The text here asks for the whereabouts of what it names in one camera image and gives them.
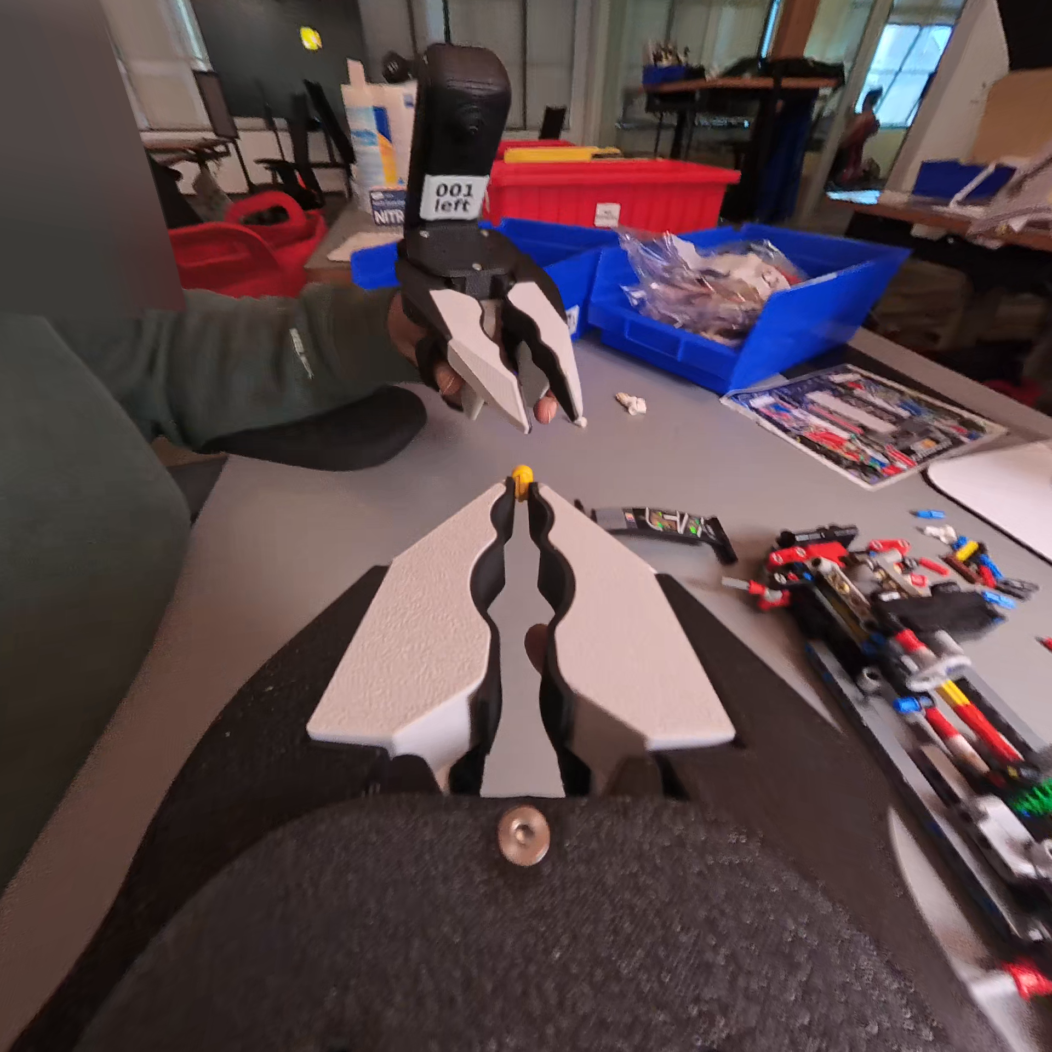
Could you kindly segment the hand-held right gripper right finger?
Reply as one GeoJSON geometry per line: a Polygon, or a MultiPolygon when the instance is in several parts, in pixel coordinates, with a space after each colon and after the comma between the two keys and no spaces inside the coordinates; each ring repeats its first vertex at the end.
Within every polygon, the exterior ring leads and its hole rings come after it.
{"type": "Polygon", "coordinates": [[[540,711],[564,792],[601,793],[626,761],[732,743],[673,581],[548,485],[532,483],[526,504],[551,610],[540,711]]]}

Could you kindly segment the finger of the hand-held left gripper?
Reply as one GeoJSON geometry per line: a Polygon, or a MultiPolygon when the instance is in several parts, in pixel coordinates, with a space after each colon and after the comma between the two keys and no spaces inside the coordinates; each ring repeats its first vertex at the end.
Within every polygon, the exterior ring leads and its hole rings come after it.
{"type": "Polygon", "coordinates": [[[528,410],[515,375],[484,330],[484,304],[453,289],[434,289],[430,299],[447,333],[446,358],[462,381],[464,414],[474,421],[485,405],[493,407],[520,433],[531,430],[528,410]]]}
{"type": "Polygon", "coordinates": [[[514,363],[527,410],[552,393],[570,422],[584,414],[573,340],[566,318],[535,282],[510,286],[502,306],[502,340],[514,363]]]}

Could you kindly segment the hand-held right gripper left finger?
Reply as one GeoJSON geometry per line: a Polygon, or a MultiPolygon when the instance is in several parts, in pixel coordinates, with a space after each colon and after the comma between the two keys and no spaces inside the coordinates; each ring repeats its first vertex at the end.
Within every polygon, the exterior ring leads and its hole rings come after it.
{"type": "Polygon", "coordinates": [[[501,482],[384,567],[306,724],[315,742],[422,758],[454,794],[480,794],[502,713],[490,607],[506,583],[514,482],[501,482]]]}

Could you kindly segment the black lego wing assembly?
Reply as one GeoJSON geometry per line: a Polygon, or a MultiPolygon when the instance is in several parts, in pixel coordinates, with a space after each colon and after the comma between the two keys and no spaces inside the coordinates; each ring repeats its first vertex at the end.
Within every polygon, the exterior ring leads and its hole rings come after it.
{"type": "Polygon", "coordinates": [[[605,533],[638,538],[690,547],[707,546],[722,566],[733,566],[739,557],[717,517],[650,506],[588,508],[574,500],[573,506],[596,523],[605,533]]]}

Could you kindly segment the person's left forearm green sleeve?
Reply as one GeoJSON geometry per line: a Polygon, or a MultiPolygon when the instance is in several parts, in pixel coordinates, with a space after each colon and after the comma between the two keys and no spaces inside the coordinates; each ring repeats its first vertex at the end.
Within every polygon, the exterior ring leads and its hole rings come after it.
{"type": "Polygon", "coordinates": [[[394,296],[325,284],[296,298],[196,290],[182,311],[50,325],[147,440],[201,451],[417,381],[388,330],[394,296]]]}

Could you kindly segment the clear bags of lego parts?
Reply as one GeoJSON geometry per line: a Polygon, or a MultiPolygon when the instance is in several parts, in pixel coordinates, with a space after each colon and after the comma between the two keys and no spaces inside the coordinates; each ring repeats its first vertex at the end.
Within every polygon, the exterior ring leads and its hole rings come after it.
{"type": "Polygon", "coordinates": [[[726,346],[743,342],[771,296],[810,279],[769,240],[737,232],[711,247],[668,231],[618,239],[636,277],[623,294],[639,313],[726,346]]]}

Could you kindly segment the lego car chassis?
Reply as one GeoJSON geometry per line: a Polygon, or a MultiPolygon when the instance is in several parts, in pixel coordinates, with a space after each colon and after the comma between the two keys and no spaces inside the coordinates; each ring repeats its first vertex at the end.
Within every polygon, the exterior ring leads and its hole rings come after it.
{"type": "Polygon", "coordinates": [[[901,538],[783,531],[750,579],[784,610],[844,716],[993,934],[1021,999],[1050,1002],[1050,744],[980,683],[964,645],[1005,623],[973,585],[901,538]]]}

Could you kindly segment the pile of small lego pieces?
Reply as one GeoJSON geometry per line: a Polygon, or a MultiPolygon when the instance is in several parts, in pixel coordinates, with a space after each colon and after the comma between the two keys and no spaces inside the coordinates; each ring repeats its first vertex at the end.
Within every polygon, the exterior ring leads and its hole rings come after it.
{"type": "Polygon", "coordinates": [[[959,533],[937,509],[917,509],[911,512],[916,519],[916,530],[938,541],[945,552],[936,565],[963,578],[982,592],[995,606],[1012,608],[1017,602],[1028,602],[1037,596],[1040,586],[1019,578],[1008,576],[990,554],[988,545],[959,533]]]}

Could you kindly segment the blue bin with tag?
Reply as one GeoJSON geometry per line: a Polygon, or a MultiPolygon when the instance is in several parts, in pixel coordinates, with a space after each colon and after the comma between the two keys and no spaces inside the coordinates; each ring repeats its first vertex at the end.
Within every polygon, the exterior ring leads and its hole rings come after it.
{"type": "MultiPolygon", "coordinates": [[[[618,232],[506,218],[495,229],[543,267],[557,283],[574,340],[587,332],[587,305],[596,279],[599,254],[619,246],[618,232]]],[[[366,290],[396,285],[393,242],[361,247],[349,255],[355,284],[366,290]]]]}

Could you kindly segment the white blue wipes pack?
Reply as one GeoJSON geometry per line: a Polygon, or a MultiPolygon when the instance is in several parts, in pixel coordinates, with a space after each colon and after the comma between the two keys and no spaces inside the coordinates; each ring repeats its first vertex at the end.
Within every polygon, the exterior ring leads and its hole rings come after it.
{"type": "Polygon", "coordinates": [[[371,83],[362,62],[347,60],[348,82],[341,85],[352,177],[359,196],[375,188],[403,188],[409,171],[414,125],[414,80],[371,83]]]}

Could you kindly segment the red plastic tote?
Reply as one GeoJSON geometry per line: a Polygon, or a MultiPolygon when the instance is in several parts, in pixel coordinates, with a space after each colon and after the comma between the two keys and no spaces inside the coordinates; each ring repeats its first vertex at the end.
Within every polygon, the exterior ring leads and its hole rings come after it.
{"type": "Polygon", "coordinates": [[[612,230],[693,232],[717,225],[735,169],[650,160],[495,162],[483,217],[612,230]]]}

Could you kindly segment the blue tool caddy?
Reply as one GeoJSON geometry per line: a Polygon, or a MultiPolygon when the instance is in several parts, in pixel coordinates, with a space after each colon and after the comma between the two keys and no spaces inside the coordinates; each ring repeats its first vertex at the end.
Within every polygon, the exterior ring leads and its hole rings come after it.
{"type": "Polygon", "coordinates": [[[645,90],[706,77],[706,68],[691,60],[688,46],[649,41],[644,49],[641,84],[645,90]]]}

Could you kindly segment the red plastic container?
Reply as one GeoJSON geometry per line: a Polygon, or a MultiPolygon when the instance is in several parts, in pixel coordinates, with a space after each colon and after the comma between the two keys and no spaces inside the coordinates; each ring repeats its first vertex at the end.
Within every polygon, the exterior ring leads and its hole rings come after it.
{"type": "Polygon", "coordinates": [[[306,264],[327,235],[320,209],[267,190],[234,202],[223,221],[169,230],[180,285],[235,298],[297,296],[306,264]]]}

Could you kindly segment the blue bin with bags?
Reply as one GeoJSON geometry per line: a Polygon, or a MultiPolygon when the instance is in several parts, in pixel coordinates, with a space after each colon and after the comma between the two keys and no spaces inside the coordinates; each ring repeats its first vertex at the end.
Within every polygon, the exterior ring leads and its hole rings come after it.
{"type": "Polygon", "coordinates": [[[620,246],[599,256],[587,305],[587,321],[602,342],[664,373],[728,393],[845,344],[909,256],[902,247],[752,223],[680,236],[711,247],[728,242],[732,232],[769,240],[810,277],[771,296],[741,344],[726,346],[639,313],[623,294],[636,277],[620,246]]]}

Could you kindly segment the black standing desk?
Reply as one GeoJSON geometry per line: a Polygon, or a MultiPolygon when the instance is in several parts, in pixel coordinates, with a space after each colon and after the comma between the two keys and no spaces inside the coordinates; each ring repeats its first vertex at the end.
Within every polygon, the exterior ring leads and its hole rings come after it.
{"type": "Polygon", "coordinates": [[[749,136],[736,155],[739,181],[721,209],[722,219],[740,223],[756,217],[762,177],[785,119],[802,118],[800,142],[805,146],[820,94],[845,83],[842,64],[800,56],[746,59],[714,76],[699,76],[697,68],[686,67],[686,75],[676,80],[645,72],[641,92],[646,112],[658,115],[659,128],[666,115],[676,120],[671,160],[689,159],[699,116],[735,117],[742,110],[748,117],[749,136]]]}

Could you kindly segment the colourful sticker sheet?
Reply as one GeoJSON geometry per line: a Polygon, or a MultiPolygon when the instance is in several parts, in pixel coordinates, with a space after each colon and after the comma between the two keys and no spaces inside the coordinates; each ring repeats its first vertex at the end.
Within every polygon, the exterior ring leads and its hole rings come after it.
{"type": "Polygon", "coordinates": [[[733,391],[721,403],[868,490],[1008,433],[982,414],[850,365],[733,391]]]}

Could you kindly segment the person's torso green shirt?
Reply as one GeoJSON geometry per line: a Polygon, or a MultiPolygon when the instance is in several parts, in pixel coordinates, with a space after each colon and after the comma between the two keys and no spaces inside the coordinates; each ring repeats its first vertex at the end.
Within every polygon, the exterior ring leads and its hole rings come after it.
{"type": "Polygon", "coordinates": [[[190,514],[114,396],[45,319],[1,338],[1,887],[128,692],[190,514]]]}

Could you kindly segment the wooden side table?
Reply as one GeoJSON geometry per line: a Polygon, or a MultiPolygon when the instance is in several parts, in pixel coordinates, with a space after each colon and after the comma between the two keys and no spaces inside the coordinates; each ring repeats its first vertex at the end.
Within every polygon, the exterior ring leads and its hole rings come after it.
{"type": "Polygon", "coordinates": [[[874,218],[883,218],[908,224],[910,227],[937,228],[968,239],[976,239],[983,244],[996,247],[1025,247],[1036,251],[1051,251],[1051,235],[1046,228],[1025,227],[1021,230],[982,230],[972,232],[976,217],[962,209],[932,205],[920,200],[907,198],[897,203],[882,196],[881,191],[835,191],[826,193],[830,202],[850,207],[852,211],[874,218]]]}

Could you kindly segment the white book stand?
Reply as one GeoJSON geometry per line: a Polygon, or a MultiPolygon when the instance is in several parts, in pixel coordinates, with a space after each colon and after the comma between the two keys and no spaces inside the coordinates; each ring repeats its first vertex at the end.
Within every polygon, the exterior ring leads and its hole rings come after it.
{"type": "Polygon", "coordinates": [[[1051,562],[1051,441],[990,449],[924,470],[938,493],[1051,562]]]}

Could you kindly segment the blue flat box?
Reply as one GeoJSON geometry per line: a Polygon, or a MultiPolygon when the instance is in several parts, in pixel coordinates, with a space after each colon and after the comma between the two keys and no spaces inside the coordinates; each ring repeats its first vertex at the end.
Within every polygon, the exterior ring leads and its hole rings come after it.
{"type": "Polygon", "coordinates": [[[1002,193],[1016,171],[1016,166],[1002,163],[929,160],[919,166],[911,195],[943,204],[975,205],[1002,193]]]}

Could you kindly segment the cardboard box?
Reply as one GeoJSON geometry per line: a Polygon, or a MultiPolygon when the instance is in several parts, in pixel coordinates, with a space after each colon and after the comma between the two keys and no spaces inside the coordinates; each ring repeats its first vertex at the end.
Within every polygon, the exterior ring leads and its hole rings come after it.
{"type": "Polygon", "coordinates": [[[1008,72],[990,87],[970,160],[1028,163],[1051,140],[1051,69],[1008,72]]]}

